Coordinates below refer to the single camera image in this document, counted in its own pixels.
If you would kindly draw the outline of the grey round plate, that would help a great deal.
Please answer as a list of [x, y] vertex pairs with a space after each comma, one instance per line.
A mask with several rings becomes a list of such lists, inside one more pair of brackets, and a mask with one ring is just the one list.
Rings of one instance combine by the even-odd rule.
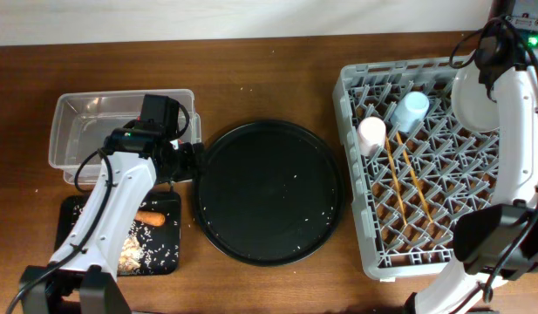
[[500, 122], [497, 105], [487, 96], [479, 76], [475, 63], [459, 69], [453, 81], [451, 101], [455, 118], [465, 129], [486, 133], [498, 129]]

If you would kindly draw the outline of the orange carrot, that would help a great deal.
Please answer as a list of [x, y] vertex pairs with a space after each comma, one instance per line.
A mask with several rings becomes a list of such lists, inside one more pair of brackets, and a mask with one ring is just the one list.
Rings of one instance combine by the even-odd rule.
[[161, 227], [164, 225], [166, 217], [162, 213], [138, 211], [134, 220], [153, 227]]

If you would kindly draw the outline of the light blue plastic cup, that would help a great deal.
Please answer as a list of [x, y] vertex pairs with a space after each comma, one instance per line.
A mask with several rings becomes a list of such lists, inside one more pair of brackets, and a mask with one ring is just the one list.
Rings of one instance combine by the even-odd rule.
[[390, 122], [402, 133], [410, 133], [424, 119], [430, 101], [422, 92], [408, 92], [397, 104]]

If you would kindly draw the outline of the wooden chopstick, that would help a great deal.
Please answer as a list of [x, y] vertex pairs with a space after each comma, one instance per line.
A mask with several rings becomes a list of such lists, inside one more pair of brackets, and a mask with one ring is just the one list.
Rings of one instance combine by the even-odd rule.
[[419, 178], [416, 175], [414, 168], [412, 167], [412, 163], [410, 161], [408, 153], [405, 150], [405, 145], [404, 145], [404, 142], [402, 141], [400, 133], [396, 132], [395, 137], [396, 137], [396, 140], [397, 140], [398, 144], [400, 145], [400, 148], [402, 149], [402, 155], [404, 157], [405, 163], [409, 167], [409, 173], [410, 173], [410, 176], [412, 178], [412, 184], [417, 189], [418, 196], [419, 196], [419, 199], [420, 199], [420, 202], [421, 202], [421, 207], [424, 210], [424, 212], [426, 214], [426, 218], [428, 219], [428, 221], [433, 222], [433, 219], [432, 219], [432, 216], [431, 216], [431, 211], [429, 209], [429, 205], [427, 203], [427, 200], [426, 200], [426, 198], [425, 198], [425, 196], [423, 194], [423, 191], [422, 191], [422, 188], [421, 188], [421, 185], [420, 185], [420, 182], [419, 182]]
[[404, 205], [404, 202], [403, 202], [403, 199], [402, 199], [400, 185], [399, 185], [398, 177], [397, 177], [397, 174], [396, 174], [395, 162], [394, 162], [394, 159], [392, 158], [392, 151], [391, 151], [390, 141], [389, 141], [389, 138], [387, 136], [385, 136], [385, 149], [386, 149], [386, 152], [387, 152], [387, 159], [388, 159], [388, 162], [389, 162], [389, 167], [390, 167], [391, 172], [392, 172], [392, 182], [393, 182], [393, 186], [394, 186], [394, 189], [395, 189], [395, 192], [396, 192], [396, 198], [397, 198], [398, 207], [400, 209], [400, 213], [401, 213], [401, 217], [402, 217], [402, 222], [403, 222], [404, 226], [407, 226], [407, 221], [406, 221], [406, 218], [405, 218], [405, 205]]

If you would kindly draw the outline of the pink plastic cup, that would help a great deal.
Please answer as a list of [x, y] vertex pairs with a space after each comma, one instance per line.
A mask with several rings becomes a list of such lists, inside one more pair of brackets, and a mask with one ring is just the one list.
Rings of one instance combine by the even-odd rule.
[[372, 156], [385, 145], [385, 123], [378, 117], [365, 118], [358, 125], [357, 135], [360, 153]]

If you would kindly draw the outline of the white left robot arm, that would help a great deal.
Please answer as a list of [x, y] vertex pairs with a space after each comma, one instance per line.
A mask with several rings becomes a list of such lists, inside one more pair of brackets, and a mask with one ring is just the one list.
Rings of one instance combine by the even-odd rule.
[[69, 235], [44, 266], [28, 266], [7, 311], [128, 313], [117, 285], [122, 245], [141, 203], [159, 184], [200, 172], [203, 144], [179, 143], [186, 128], [179, 101], [147, 94], [140, 115], [116, 128], [95, 154], [99, 178]]

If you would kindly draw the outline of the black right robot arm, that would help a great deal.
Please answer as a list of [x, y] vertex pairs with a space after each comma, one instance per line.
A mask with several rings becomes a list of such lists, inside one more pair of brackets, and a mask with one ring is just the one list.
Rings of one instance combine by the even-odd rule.
[[491, 204], [461, 216], [453, 259], [406, 313], [465, 313], [494, 290], [538, 271], [538, 0], [493, 2], [456, 67], [451, 92], [457, 121], [499, 134]]

